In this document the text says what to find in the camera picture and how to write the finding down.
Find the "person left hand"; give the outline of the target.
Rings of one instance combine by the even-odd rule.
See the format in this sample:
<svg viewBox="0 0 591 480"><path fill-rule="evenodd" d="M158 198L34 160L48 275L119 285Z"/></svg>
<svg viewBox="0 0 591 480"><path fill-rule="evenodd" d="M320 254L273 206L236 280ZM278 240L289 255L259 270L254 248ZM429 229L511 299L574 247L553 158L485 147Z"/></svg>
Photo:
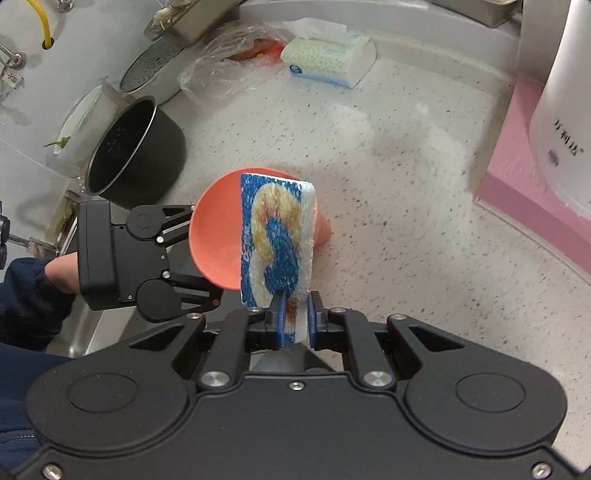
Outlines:
<svg viewBox="0 0 591 480"><path fill-rule="evenodd" d="M44 273L49 282L65 294L80 294L78 254L76 252L59 256L48 262Z"/></svg>

